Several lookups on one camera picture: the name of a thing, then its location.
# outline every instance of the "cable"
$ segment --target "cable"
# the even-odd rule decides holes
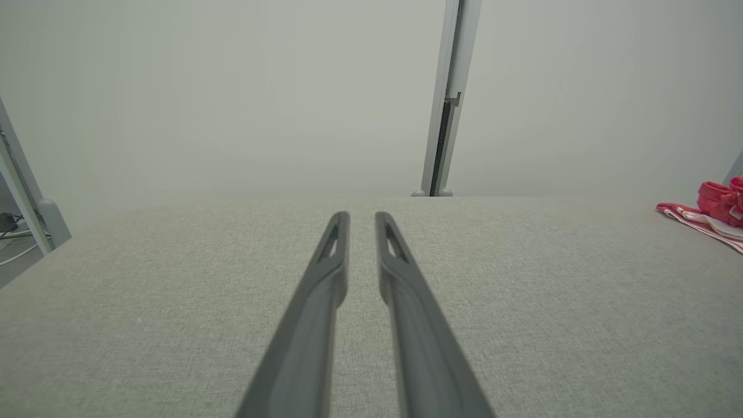
[[[44,234],[51,238],[51,234],[49,234],[47,231],[44,231]],[[0,236],[0,239],[12,239],[12,238],[19,238],[19,237],[33,237],[33,234],[30,230],[24,229],[23,231],[16,231],[16,232],[10,232],[5,234],[4,236]]]
[[[18,216],[18,215],[11,215],[11,216],[13,218],[18,218],[18,219],[16,219],[16,221],[10,225],[10,228],[7,231],[3,232],[2,235],[0,235],[0,239],[8,235],[8,233],[10,233],[13,230],[13,228],[16,228],[18,226],[18,222],[21,222],[21,219],[23,219],[23,216]]]
[[[19,259],[19,258],[23,257],[24,255],[26,255],[26,254],[30,253],[30,252],[31,252],[31,250],[33,250],[34,248],[36,248],[36,247],[38,247],[38,246],[39,246],[39,244],[33,244],[33,246],[32,246],[32,247],[30,247],[30,248],[29,248],[29,249],[27,249],[26,251],[23,251],[23,252],[22,252],[21,254],[18,254],[18,255],[16,255],[16,256],[15,256],[15,257],[13,257],[13,258],[9,258],[9,259],[7,259],[7,260],[3,261],[2,263],[0,263],[0,266],[5,266],[6,264],[10,263],[11,261],[16,261],[17,259]]]

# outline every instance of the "gray fabric surface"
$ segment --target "gray fabric surface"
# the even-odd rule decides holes
[[[501,418],[743,416],[743,257],[654,202],[158,208],[0,290],[0,416],[230,417],[330,215],[351,213],[332,415],[398,415],[374,212],[398,222]]]

